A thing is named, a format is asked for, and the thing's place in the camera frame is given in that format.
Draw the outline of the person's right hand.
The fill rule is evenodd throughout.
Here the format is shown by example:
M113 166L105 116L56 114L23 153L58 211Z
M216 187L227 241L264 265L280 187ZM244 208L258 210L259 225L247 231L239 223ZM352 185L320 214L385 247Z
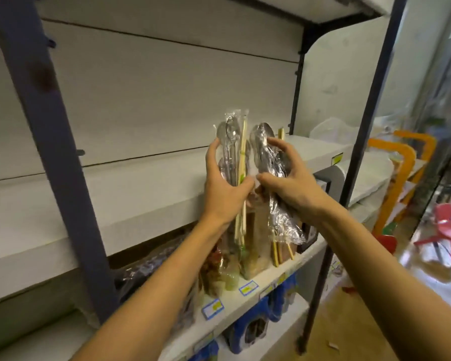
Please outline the person's right hand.
M284 177L285 192L278 196L295 209L301 221L312 224L330 197L317 184L293 145L272 137L267 138L267 142L279 148L290 161L290 174Z

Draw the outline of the person's left hand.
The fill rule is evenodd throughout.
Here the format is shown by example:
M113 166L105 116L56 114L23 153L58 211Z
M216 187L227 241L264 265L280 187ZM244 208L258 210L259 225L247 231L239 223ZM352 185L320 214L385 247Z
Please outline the person's left hand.
M224 228L235 219L247 200L234 199L233 186L222 177L216 159L219 145L219 139L215 138L206 153L204 210L199 220L200 224L215 229Z

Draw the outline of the clear spoon and chopstick packet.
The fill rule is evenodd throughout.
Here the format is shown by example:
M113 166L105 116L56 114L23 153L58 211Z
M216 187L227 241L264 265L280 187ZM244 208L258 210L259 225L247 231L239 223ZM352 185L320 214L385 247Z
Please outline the clear spoon and chopstick packet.
M222 177L233 187L240 186L248 173L248 113L248 109L227 113L216 127L216 137L222 148L218 166Z
M268 123L254 126L250 133L250 143L254 152L254 163L259 173L270 173L276 177L287 177L291 163L286 153L268 143L275 133ZM268 207L268 236L272 243L271 256L275 266L295 257L298 245L306 242L301 221L293 207L276 193L262 189L261 196Z

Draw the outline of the person's right forearm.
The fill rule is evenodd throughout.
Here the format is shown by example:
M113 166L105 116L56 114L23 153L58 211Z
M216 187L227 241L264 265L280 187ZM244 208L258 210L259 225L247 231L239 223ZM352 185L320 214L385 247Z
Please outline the person's right forearm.
M304 210L400 361L451 361L451 306L324 192Z

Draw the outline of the person's left forearm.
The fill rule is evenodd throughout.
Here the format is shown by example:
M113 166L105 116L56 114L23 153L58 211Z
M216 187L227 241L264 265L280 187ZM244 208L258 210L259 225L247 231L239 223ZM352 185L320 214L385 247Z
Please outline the person's left forearm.
M173 254L70 361L158 361L201 266L235 216L204 213Z

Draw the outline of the clear packet of brown goods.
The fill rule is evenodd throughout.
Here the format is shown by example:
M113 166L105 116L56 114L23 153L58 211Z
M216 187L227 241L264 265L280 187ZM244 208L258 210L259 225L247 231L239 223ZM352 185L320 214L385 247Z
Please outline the clear packet of brown goods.
M246 280L252 280L271 265L268 218L265 204L257 204L253 212L246 214L245 247L240 254L241 275Z

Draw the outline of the grey and black box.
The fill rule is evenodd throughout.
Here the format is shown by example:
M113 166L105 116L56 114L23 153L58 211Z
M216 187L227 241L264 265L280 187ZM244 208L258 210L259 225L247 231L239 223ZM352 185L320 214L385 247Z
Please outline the grey and black box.
M340 199L345 182L345 174L340 167L332 165L313 173L313 175L317 180L328 184L326 192L329 196L337 201Z

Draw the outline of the white plastic bag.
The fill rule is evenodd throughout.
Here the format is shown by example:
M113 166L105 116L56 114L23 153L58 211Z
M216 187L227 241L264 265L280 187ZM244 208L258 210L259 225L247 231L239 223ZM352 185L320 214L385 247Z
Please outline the white plastic bag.
M330 117L315 126L309 133L309 138L336 143L353 145L357 139L359 127L353 127L335 117Z

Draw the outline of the clear packet of mixed snacks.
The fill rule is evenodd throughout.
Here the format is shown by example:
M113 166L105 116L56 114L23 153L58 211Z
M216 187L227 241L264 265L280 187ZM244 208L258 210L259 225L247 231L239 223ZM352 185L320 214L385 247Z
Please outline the clear packet of mixed snacks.
M205 293L211 298L221 297L224 291L238 290L240 261L237 246L225 237L220 238L201 267L200 278Z

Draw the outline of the dark blue shelf upright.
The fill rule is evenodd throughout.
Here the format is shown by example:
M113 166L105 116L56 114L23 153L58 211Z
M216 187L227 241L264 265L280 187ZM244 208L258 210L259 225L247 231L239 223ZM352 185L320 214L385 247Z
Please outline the dark blue shelf upright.
M394 51L394 46L397 40L398 32L402 25L402 18L407 0L394 0L390 21L385 33L384 42L379 54L377 67L374 78L369 90L367 103L362 116L361 124L358 131L353 150L349 170L345 177L343 190L339 199L339 203L347 208L354 186L360 170L362 158L365 153L367 141L372 130L373 118L377 110L377 105L380 100ZM298 339L298 354L304 355L307 352L308 342L313 330L313 324L316 318L317 311L320 306L321 297L325 288L326 280L328 278L329 268L333 260L333 250L329 245L325 248L324 258L318 273L317 282L314 288L312 301L308 310L305 326L302 336Z
M34 0L0 0L0 49L103 324L120 302Z

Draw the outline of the dark plastic wrapped packet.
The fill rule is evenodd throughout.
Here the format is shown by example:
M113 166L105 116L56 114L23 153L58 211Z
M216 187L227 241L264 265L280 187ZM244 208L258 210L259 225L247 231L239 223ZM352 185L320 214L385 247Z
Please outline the dark plastic wrapped packet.
M187 234L181 234L153 249L144 258L126 267L115 270L114 285L118 292L120 304L125 303L156 272L185 240ZM195 280L183 303L171 334L192 326L196 320L199 281Z

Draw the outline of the red plastic stool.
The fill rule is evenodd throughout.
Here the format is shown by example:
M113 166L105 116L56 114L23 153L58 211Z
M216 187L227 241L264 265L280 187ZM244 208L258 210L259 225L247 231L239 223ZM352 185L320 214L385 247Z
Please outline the red plastic stool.
M376 240L391 254L394 255L397 249L397 239L392 235L378 235Z

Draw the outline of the orange metal rack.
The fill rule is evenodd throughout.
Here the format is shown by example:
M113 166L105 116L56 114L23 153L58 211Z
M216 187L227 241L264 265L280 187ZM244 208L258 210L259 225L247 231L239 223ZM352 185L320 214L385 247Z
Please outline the orange metal rack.
M403 191L403 186L414 167L416 153L415 150L407 144L376 138L370 138L368 140L368 146L388 152L397 152L403 157L396 174L395 182L388 191L386 199L383 201L378 219L372 230L373 236L379 236L383 233L384 227L390 224L396 217L393 215L393 211L396 204L400 201L399 196Z
M423 143L420 156L419 158L416 158L415 166L409 176L411 182L417 184L421 180L425 169L432 158L436 149L437 140L432 135L415 133L408 130L396 130L393 134L399 138L418 140Z

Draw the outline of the grey metal shelving unit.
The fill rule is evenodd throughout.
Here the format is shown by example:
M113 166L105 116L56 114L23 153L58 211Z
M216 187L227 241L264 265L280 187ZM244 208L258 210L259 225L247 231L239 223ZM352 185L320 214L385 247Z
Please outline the grey metal shelving unit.
M114 282L114 267L198 221L225 114L248 109L247 136L287 127L313 173L352 157L352 144L299 135L300 93L325 86L307 81L305 57L332 32L389 23L394 0L34 2ZM93 325L0 49L0 359L68 360Z

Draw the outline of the red plastic chair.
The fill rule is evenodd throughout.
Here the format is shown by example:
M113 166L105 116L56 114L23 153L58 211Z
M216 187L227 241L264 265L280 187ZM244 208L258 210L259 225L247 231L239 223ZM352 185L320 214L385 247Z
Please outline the red plastic chair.
M451 204L436 204L433 210L436 233L426 239L414 242L414 246L419 248L424 244L439 243L442 240L451 244Z

